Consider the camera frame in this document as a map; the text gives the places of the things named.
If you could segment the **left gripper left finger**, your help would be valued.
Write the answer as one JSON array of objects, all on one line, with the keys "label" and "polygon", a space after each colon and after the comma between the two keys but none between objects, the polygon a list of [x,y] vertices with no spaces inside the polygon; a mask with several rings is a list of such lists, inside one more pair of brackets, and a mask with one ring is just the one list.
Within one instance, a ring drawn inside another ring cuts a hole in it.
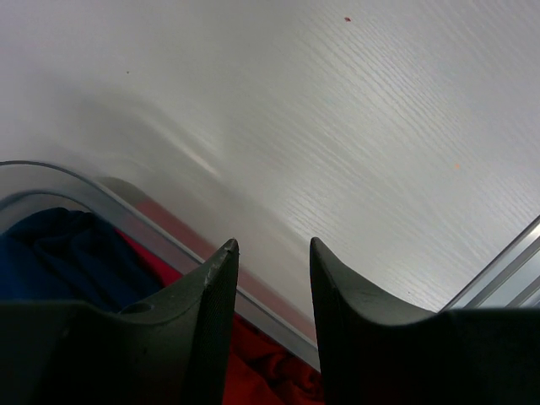
[{"label": "left gripper left finger", "polygon": [[219,404],[239,246],[111,313],[82,301],[1,304],[4,404]]}]

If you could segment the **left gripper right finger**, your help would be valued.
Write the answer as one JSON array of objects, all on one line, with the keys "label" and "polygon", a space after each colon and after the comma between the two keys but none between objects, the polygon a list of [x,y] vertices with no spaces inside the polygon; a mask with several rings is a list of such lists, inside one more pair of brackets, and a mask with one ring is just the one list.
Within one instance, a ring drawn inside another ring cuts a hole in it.
[{"label": "left gripper right finger", "polygon": [[326,403],[538,403],[537,310],[424,310],[317,238],[310,284]]}]

